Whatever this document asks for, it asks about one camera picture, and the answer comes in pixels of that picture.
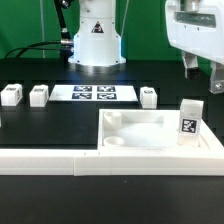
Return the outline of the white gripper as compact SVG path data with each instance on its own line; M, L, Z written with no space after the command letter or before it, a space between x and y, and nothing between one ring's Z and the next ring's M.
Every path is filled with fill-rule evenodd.
M182 51L185 77L200 77L197 56L211 63L209 90L224 93L224 0L167 0L167 36L171 46Z

